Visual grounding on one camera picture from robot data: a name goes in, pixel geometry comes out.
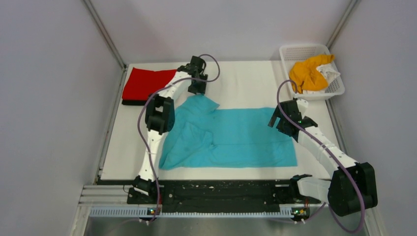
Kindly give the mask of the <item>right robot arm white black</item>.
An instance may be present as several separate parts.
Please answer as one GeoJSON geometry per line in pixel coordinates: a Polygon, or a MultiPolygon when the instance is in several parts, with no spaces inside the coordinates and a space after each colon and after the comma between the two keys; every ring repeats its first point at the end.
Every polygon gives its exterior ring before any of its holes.
{"type": "Polygon", "coordinates": [[[318,124],[304,113],[308,102],[293,99],[280,102],[268,123],[309,151],[330,175],[330,180],[310,174],[290,179],[289,198],[301,203],[311,197],[329,205],[338,216],[347,216],[378,205],[375,170],[359,163],[333,144],[318,124]]]}

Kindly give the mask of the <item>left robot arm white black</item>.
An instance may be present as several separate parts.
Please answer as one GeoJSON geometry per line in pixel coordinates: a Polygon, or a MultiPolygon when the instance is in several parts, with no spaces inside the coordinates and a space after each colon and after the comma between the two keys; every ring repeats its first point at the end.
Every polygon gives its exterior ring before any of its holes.
{"type": "Polygon", "coordinates": [[[132,183],[131,198],[139,196],[145,203],[160,203],[157,160],[167,134],[174,127],[175,101],[185,91],[205,93],[208,81],[206,66],[202,56],[192,56],[189,63],[177,68],[165,87],[151,93],[145,102],[138,117],[138,120],[144,121],[147,130],[146,134],[138,131],[145,145],[145,154],[132,183]]]}

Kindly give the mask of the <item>teal t shirt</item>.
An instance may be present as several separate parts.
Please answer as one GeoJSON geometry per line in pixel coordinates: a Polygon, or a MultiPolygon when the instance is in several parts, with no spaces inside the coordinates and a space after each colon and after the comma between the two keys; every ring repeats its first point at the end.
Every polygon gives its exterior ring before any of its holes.
{"type": "Polygon", "coordinates": [[[191,96],[175,110],[159,168],[297,166],[292,138],[268,126],[273,112],[273,108],[220,109],[205,96],[191,96]]]}

